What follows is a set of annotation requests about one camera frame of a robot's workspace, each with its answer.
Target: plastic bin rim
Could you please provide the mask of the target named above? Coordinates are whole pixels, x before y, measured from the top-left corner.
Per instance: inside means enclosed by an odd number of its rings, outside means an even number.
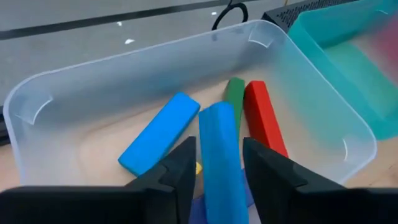
[[[22,184],[24,183],[25,175],[22,172],[23,169],[22,169],[21,156],[19,154],[19,150],[18,150],[18,146],[17,146],[18,143],[17,143],[16,137],[14,135],[14,130],[13,130],[13,127],[12,127],[12,123],[11,123],[11,120],[9,119],[10,118],[10,114],[9,114],[9,110],[8,110],[9,109],[9,104],[10,104],[15,92],[20,87],[24,86],[25,84],[29,83],[31,80],[33,80],[33,79],[35,79],[37,77],[41,77],[41,76],[44,76],[44,75],[50,75],[52,73],[56,73],[56,72],[59,72],[59,71],[62,71],[62,70],[71,69],[71,68],[77,68],[77,67],[80,67],[80,66],[89,65],[91,63],[96,63],[96,62],[100,62],[100,61],[103,61],[103,60],[109,60],[109,59],[112,59],[112,58],[122,57],[122,56],[125,56],[125,55],[137,54],[137,53],[142,52],[144,50],[154,49],[156,47],[160,47],[160,46],[163,46],[163,45],[175,44],[175,43],[182,42],[182,41],[185,41],[185,40],[188,40],[188,39],[191,39],[191,38],[199,37],[199,36],[202,36],[202,35],[215,34],[217,32],[221,32],[223,30],[228,30],[228,29],[233,28],[233,27],[236,28],[236,27],[241,27],[241,26],[245,26],[245,25],[248,25],[248,24],[255,24],[255,23],[257,23],[257,24],[267,24],[268,26],[274,27],[275,29],[279,30],[281,33],[285,34],[285,38],[287,39],[287,41],[289,41],[293,45],[293,47],[299,52],[299,54],[303,58],[306,59],[307,63],[310,64],[310,66],[319,74],[319,76],[321,76],[322,80],[334,91],[334,93],[336,95],[338,95],[339,99],[359,118],[359,120],[364,124],[364,126],[366,127],[368,132],[371,134],[371,138],[372,138],[371,140],[373,142],[373,149],[375,149],[373,154],[371,155],[371,157],[369,157],[369,159],[366,162],[364,162],[360,166],[358,166],[357,169],[352,170],[350,174],[347,174],[346,178],[344,178],[344,181],[346,181],[349,177],[351,177],[352,174],[357,173],[357,171],[362,169],[366,164],[368,164],[370,161],[372,161],[375,158],[376,153],[377,153],[377,143],[376,143],[376,138],[375,138],[373,132],[371,131],[370,127],[365,122],[365,120],[346,102],[346,100],[337,92],[337,90],[329,83],[329,81],[325,79],[325,77],[319,72],[319,70],[313,65],[313,63],[311,61],[309,61],[309,59],[304,55],[304,53],[294,44],[293,40],[282,30],[282,28],[280,28],[279,26],[277,26],[274,23],[271,23],[269,21],[256,19],[256,20],[251,20],[251,21],[248,21],[248,22],[243,22],[243,23],[240,23],[240,24],[235,24],[235,25],[232,25],[232,26],[224,27],[224,28],[221,28],[221,29],[211,30],[211,31],[204,32],[204,33],[201,33],[201,34],[196,34],[196,35],[184,37],[184,38],[181,38],[181,39],[172,40],[172,41],[169,41],[169,42],[160,43],[160,44],[156,44],[156,45],[149,46],[149,47],[144,47],[142,49],[133,50],[131,52],[121,53],[121,54],[117,54],[117,55],[111,55],[109,57],[104,57],[104,58],[92,60],[92,61],[89,61],[89,62],[83,62],[83,63],[79,63],[79,64],[76,64],[76,65],[71,65],[71,66],[67,66],[67,67],[63,67],[63,68],[58,68],[58,69],[55,69],[55,70],[41,72],[41,73],[32,75],[31,77],[26,78],[25,80],[23,80],[20,83],[18,83],[9,92],[9,94],[6,97],[6,100],[4,102],[4,107],[3,107],[3,115],[4,115],[4,120],[6,122],[6,128],[7,128],[7,131],[9,133],[9,139],[10,139],[10,142],[11,142],[12,151],[13,151],[13,154],[14,154],[14,159],[16,161],[17,168],[18,168],[18,171],[19,171],[20,182]],[[260,43],[259,41],[255,41],[254,40],[253,42],[256,42],[256,43],[266,47],[264,44]]]

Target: gray floor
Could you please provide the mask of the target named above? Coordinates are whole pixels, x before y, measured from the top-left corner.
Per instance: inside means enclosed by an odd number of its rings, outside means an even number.
[[[0,0],[0,30],[203,1],[207,0]],[[264,11],[281,7],[283,2],[247,2],[249,19],[260,19]],[[0,41],[0,105],[12,87],[30,75],[209,31],[217,17],[214,14],[223,9],[198,9]],[[241,19],[241,12],[231,11],[220,27]]]

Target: red block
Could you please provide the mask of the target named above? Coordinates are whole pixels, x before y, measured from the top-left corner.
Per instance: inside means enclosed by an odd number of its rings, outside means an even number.
[[[244,91],[244,114],[252,138],[288,157],[271,98],[263,81],[251,81]]]

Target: yellow block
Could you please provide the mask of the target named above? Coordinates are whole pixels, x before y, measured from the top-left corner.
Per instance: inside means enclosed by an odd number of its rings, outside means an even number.
[[[201,172],[201,165],[197,162],[197,175]]]

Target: black cable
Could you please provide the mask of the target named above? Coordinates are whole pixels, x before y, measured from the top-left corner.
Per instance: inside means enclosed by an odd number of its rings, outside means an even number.
[[[248,8],[246,7],[246,5],[241,3],[241,2],[236,3],[236,4],[232,4],[232,0],[229,0],[229,3],[227,5],[227,7],[217,17],[216,21],[213,24],[213,28],[211,28],[211,30],[217,30],[218,24],[221,22],[221,20],[224,18],[224,16],[227,15],[227,13],[229,13],[229,11],[231,11],[234,8],[240,8],[242,10],[242,13],[243,13],[242,22],[247,22],[248,21],[249,12],[248,12]]]

